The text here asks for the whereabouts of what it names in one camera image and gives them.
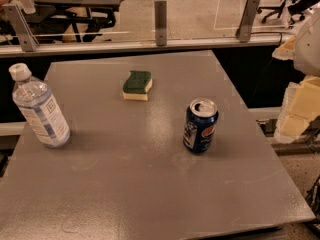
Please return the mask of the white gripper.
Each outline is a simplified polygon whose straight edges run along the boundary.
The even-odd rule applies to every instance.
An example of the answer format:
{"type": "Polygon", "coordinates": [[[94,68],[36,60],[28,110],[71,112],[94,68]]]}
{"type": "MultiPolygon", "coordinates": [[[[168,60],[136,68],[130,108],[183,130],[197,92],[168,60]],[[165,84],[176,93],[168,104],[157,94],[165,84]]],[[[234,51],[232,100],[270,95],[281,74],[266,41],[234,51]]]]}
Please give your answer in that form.
{"type": "Polygon", "coordinates": [[[320,10],[310,16],[296,37],[277,47],[272,57],[293,59],[295,69],[307,75],[300,83],[289,83],[276,123],[275,140],[290,144],[320,115],[320,78],[315,77],[320,76],[320,10]]]}

